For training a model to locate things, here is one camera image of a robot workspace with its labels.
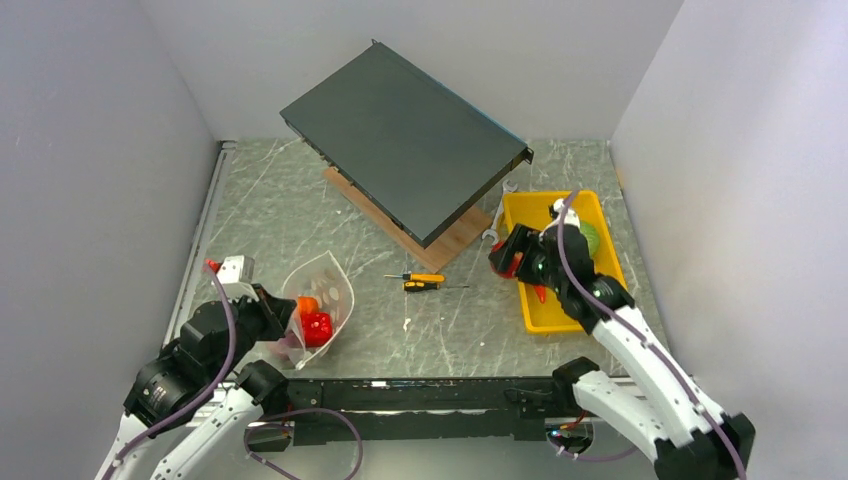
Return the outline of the clear dotted zip bag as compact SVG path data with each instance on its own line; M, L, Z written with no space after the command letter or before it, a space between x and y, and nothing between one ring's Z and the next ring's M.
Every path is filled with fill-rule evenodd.
M341 265L329 250L295 268L283 281L282 286L273 290L277 297L296 300L299 296L311 296L317 299L320 311L329 313L334 326L333 338L323 347L307 349L304 346L300 315L293 313L285 334L294 331L302 342L300 351L282 351L279 340L272 342L267 350L270 363L276 363L280 370L302 370L323 357L333 343L340 337L355 306L355 294L352 285Z

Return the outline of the orange toy pumpkin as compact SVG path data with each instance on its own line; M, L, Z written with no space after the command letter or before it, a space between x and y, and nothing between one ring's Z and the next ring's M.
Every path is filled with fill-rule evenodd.
M320 305L316 298L311 296L299 296L297 298L298 314L303 317L320 311Z

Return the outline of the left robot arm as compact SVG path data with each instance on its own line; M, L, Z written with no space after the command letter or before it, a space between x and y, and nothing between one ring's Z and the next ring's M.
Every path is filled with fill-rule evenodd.
M279 417L288 381L264 360L246 364L220 403L214 392L258 342L283 336L298 304L261 285L236 300L202 304L144 365L123 402L100 479L194 479L224 441Z

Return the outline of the orange toy carrot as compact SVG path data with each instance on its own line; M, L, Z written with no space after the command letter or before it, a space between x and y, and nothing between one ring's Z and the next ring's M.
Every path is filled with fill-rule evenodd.
M534 285L533 290L540 304L545 304L547 299L547 288L544 285Z

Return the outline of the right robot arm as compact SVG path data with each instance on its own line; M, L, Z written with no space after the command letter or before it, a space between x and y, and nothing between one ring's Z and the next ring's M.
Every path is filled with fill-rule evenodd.
M557 411L605 420L653 465L659 479L744 479L755 428L728 414L685 373L652 332L626 288L599 273L573 225L543 231L517 225L493 246L501 277L552 292L567 317L625 367L641 394L622 390L586 357L552 373Z

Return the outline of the purple toy onion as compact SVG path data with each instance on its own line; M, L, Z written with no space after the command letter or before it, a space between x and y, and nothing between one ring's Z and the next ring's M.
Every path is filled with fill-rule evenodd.
M282 351L300 351L303 349L302 342L294 331L289 331L281 337L279 346Z

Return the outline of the red toy bell pepper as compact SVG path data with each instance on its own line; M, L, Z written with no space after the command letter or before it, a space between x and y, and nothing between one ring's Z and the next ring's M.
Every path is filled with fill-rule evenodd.
M310 312L301 315L301 328L304 346L307 349L320 348L334 336L332 317L326 312Z

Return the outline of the red toy apple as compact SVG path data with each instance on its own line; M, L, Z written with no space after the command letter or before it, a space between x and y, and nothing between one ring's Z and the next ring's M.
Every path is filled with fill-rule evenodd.
M520 255L507 245L506 241L494 244L488 255L492 271L505 279L515 277L515 272L521 262Z

